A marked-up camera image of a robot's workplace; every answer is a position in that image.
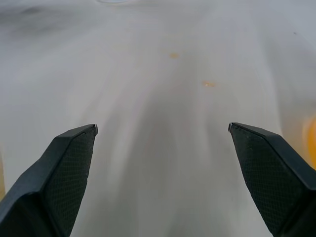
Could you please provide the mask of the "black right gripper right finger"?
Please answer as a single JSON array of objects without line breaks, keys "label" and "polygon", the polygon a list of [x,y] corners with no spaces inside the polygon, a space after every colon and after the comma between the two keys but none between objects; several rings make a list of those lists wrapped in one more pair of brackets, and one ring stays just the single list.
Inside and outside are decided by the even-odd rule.
[{"label": "black right gripper right finger", "polygon": [[278,134],[228,127],[246,186],[275,237],[316,235],[316,171]]}]

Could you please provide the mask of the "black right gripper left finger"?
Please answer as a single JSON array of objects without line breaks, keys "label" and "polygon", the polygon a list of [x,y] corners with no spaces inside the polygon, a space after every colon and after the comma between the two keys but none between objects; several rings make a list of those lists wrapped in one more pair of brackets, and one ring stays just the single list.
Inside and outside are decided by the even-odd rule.
[{"label": "black right gripper left finger", "polygon": [[68,237],[86,190],[98,127],[55,137],[0,202],[2,237]]}]

